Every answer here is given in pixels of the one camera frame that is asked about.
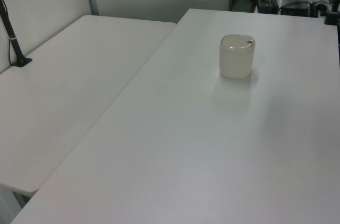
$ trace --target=container lid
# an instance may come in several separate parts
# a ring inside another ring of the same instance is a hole
[[[230,51],[247,53],[254,49],[255,40],[247,35],[227,35],[222,39],[221,45]]]

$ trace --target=black box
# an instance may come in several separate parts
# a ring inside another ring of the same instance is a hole
[[[257,10],[259,13],[277,14],[278,5],[276,0],[257,0]]]
[[[307,0],[282,0],[281,7],[281,15],[309,17],[309,4],[307,3]]]

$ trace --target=floor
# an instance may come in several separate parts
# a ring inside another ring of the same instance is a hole
[[[233,0],[232,11],[249,13],[250,6],[249,0]]]

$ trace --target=white table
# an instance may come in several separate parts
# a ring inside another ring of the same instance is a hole
[[[173,29],[84,16],[0,75],[0,186],[32,195]]]
[[[219,74],[230,33],[256,40],[246,79]],[[338,223],[336,33],[189,10],[13,223]]]

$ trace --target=white cylindrical container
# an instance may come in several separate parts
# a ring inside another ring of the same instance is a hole
[[[255,49],[254,38],[227,35],[219,45],[219,70],[223,76],[244,78],[251,72]]]

